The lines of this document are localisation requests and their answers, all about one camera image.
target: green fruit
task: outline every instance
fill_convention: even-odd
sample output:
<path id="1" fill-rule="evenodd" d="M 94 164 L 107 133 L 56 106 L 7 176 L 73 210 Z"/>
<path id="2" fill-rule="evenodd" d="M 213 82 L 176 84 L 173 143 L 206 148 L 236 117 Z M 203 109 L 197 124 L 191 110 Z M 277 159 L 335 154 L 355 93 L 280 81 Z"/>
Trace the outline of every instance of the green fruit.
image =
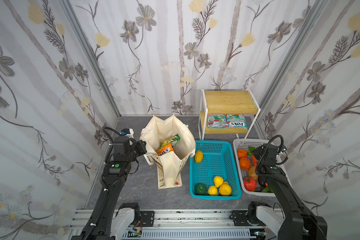
<path id="1" fill-rule="evenodd" d="M 208 191 L 208 188 L 206 187 L 206 185 L 199 183 L 195 186 L 195 194 L 196 195 L 206 195 Z"/>

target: floral wallpaper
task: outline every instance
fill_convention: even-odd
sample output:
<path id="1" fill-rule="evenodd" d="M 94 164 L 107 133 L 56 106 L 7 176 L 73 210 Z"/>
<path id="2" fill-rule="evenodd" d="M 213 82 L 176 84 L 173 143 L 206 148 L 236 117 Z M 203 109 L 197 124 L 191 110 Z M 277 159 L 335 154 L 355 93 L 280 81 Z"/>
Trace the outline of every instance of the floral wallpaper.
<path id="1" fill-rule="evenodd" d="M 312 0 L 70 0 L 122 114 L 197 114 L 201 89 L 264 97 Z"/>
<path id="2" fill-rule="evenodd" d="M 327 3 L 260 120 L 328 239 L 360 239 L 360 1 Z"/>
<path id="3" fill-rule="evenodd" d="M 116 123 L 89 66 L 58 2 L 0 1 L 0 239 L 61 239 L 84 207 Z"/>

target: eggplant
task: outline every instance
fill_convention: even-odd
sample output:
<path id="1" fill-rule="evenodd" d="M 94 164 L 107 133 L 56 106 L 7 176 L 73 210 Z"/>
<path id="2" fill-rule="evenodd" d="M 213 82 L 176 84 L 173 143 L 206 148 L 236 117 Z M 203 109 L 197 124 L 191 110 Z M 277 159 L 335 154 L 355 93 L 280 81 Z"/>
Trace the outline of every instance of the eggplant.
<path id="1" fill-rule="evenodd" d="M 264 181 L 264 179 L 263 179 L 261 176 L 259 176 L 259 178 L 257 179 L 257 181 L 259 182 L 259 185 L 260 185 L 260 186 L 265 187 L 265 181 Z"/>

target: white wall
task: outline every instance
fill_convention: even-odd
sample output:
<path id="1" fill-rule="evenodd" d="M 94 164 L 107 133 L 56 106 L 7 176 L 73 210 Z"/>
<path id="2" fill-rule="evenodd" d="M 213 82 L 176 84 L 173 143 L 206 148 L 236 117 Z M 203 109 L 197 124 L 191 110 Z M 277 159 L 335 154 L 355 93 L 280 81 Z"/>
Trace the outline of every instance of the white wall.
<path id="1" fill-rule="evenodd" d="M 360 1 L 328 2 L 260 119 L 328 239 L 360 239 Z"/>

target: toy tomato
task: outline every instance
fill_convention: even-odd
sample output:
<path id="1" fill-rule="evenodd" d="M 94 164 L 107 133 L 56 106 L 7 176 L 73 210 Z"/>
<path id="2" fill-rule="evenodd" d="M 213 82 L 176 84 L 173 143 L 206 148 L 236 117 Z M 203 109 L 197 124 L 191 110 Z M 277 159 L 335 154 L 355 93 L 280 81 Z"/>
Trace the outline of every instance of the toy tomato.
<path id="1" fill-rule="evenodd" d="M 257 187 L 256 180 L 253 177 L 246 177 L 244 179 L 244 187 L 248 191 L 254 191 Z"/>
<path id="2" fill-rule="evenodd" d="M 238 158 L 247 157 L 247 151 L 245 149 L 239 149 L 237 150 L 237 156 Z"/>
<path id="3" fill-rule="evenodd" d="M 254 166 L 257 166 L 257 159 L 252 155 L 252 162 Z"/>

